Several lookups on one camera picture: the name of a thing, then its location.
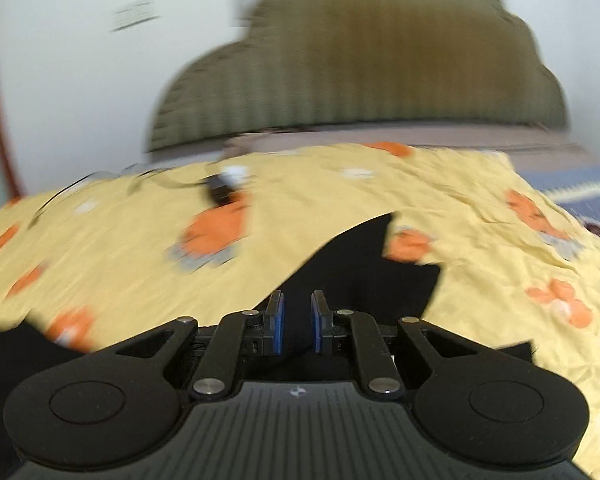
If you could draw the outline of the blue patterned pillow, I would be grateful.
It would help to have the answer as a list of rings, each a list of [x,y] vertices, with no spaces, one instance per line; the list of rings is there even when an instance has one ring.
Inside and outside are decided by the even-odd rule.
[[[521,177],[600,236],[600,166],[523,171]]]

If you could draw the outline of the olive padded headboard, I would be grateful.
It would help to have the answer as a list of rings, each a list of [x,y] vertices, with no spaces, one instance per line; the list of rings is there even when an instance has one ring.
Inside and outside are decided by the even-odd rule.
[[[409,120],[562,130],[568,114],[502,0],[260,0],[242,38],[168,85],[147,147]]]

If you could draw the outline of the yellow carrot print bedspread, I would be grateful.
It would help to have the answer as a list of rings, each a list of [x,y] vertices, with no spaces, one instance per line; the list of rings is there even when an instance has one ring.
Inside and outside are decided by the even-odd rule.
[[[217,207],[202,180],[238,189]],[[323,245],[379,216],[381,255],[436,266],[427,321],[525,339],[591,410],[577,463],[600,479],[600,238],[501,153],[339,144],[90,177],[0,210],[0,330],[30,318],[99,349],[189,315],[256,306]]]

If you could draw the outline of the black power adapter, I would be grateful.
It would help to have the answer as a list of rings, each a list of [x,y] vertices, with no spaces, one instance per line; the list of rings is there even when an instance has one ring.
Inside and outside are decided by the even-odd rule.
[[[223,207],[239,200],[240,194],[232,185],[230,179],[224,174],[212,174],[202,180],[202,184],[212,203],[217,207]]]

